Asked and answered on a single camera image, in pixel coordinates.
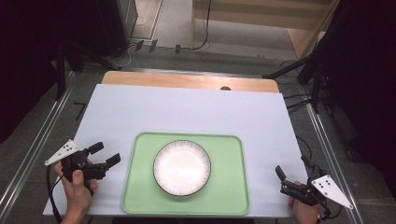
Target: gray floor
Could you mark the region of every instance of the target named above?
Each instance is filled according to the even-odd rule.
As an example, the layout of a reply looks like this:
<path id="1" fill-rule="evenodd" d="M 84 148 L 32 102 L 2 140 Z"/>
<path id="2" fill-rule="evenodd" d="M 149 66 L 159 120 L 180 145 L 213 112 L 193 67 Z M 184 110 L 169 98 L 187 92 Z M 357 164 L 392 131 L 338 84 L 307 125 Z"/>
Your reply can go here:
<path id="1" fill-rule="evenodd" d="M 139 51 L 130 49 L 129 52 L 132 60 L 122 68 L 125 71 L 146 68 L 222 73 L 228 76 L 253 78 L 261 78 L 261 75 L 275 72 L 284 60 L 273 54 L 266 54 L 263 57 L 257 57 L 257 55 L 234 55 L 232 52 L 219 54 L 208 51 L 182 51 L 179 54 L 175 54 L 173 49 L 164 48 L 157 48 L 154 52 L 149 53 L 149 47 L 144 47 Z M 113 59 L 113 61 L 127 63 L 129 61 L 128 54 L 124 52 L 120 57 Z M 1 219 L 3 223 L 56 223 L 53 217 L 42 216 L 48 200 L 45 185 L 44 161 L 67 139 L 74 138 L 81 120 L 76 120 L 81 106 L 75 105 L 74 102 L 88 103 L 95 85 L 101 82 L 106 72 L 106 69 L 97 63 L 87 60 L 86 64 L 84 72 L 76 74 L 74 82 L 69 83 L 72 89 L 68 98 L 65 99 L 64 108 L 59 114 L 54 126 L 50 129 L 45 143 L 39 148 L 40 153 L 38 153 L 36 161 L 31 165 L 31 170 L 27 171 L 29 175 L 21 191 L 16 190 L 15 195 L 18 195 L 18 197 L 15 202 L 10 203 L 12 206 L 10 206 L 10 210 L 6 213 L 7 219 Z M 296 71 L 292 71 L 276 80 L 280 91 L 285 96 L 301 92 L 301 87 L 295 79 L 296 76 Z M 26 116 L 14 134 L 6 142 L 0 144 L 0 152 L 2 154 L 0 157 L 0 169 L 3 171 L 0 174 L 1 192 L 4 193 L 8 184 L 11 183 L 13 176 L 18 172 L 24 156 L 31 148 L 31 145 L 36 145 L 34 144 L 35 138 L 55 104 L 53 101 L 55 94 L 56 87 L 53 87 Z M 286 100 L 286 104 L 291 105 L 301 100 L 303 99 L 289 99 Z M 302 137 L 312 147 L 313 160 L 330 173 L 331 169 L 324 156 L 322 146 L 318 140 L 307 108 L 303 107 L 290 115 L 293 129 L 296 135 Z M 382 175 L 370 164 L 350 161 L 347 157 L 347 145 L 338 132 L 332 118 L 322 108 L 320 109 L 319 116 L 330 139 L 339 165 L 346 177 L 346 182 L 358 204 L 364 223 L 396 223 L 396 217 L 393 215 L 396 213 L 396 202 L 391 197 Z M 306 146 L 301 142 L 299 144 L 302 154 L 306 155 L 308 153 Z M 333 203 L 329 203 L 329 206 L 336 213 L 338 206 Z M 111 223 L 111 220 L 111 217 L 96 217 L 92 223 Z M 339 217 L 328 220 L 327 222 L 355 223 L 350 221 L 345 209 L 342 210 Z M 256 223 L 275 223 L 275 220 L 271 218 L 256 219 Z M 294 223 L 294 220 L 280 219 L 278 223 Z"/>

